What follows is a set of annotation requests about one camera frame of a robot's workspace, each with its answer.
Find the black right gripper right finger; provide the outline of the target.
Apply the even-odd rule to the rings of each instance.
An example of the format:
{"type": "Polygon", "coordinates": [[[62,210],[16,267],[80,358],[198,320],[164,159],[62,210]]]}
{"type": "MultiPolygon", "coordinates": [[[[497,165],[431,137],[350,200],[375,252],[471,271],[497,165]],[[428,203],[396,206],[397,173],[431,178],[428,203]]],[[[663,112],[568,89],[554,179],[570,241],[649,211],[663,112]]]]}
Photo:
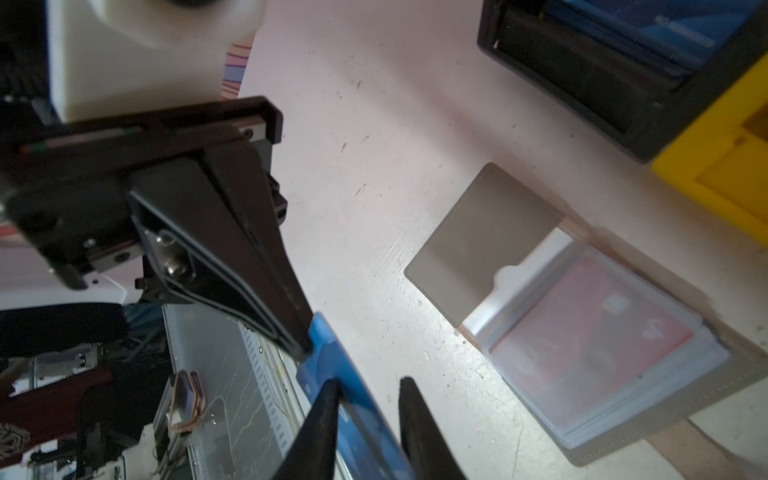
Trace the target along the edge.
{"type": "Polygon", "coordinates": [[[400,443],[416,479],[466,476],[452,455],[415,380],[403,377],[399,389],[400,443]]]}

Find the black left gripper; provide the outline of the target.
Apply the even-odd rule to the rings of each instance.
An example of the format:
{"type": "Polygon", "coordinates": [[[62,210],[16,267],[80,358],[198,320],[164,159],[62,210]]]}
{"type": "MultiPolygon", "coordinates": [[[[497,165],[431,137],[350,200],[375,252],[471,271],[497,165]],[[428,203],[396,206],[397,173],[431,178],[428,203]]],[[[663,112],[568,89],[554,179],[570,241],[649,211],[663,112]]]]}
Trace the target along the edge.
{"type": "Polygon", "coordinates": [[[1,135],[1,210],[66,287],[146,252],[161,282],[293,359],[312,312],[279,231],[282,113],[266,98],[1,135]]]}

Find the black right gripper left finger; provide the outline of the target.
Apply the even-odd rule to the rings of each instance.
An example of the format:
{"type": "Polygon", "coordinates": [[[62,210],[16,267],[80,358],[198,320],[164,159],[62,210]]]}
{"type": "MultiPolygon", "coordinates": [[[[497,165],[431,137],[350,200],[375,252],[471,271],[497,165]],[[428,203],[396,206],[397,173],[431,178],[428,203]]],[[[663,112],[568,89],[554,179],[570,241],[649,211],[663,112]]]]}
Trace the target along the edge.
{"type": "Polygon", "coordinates": [[[273,480],[334,478],[341,397],[336,379],[324,382],[273,480]]]}

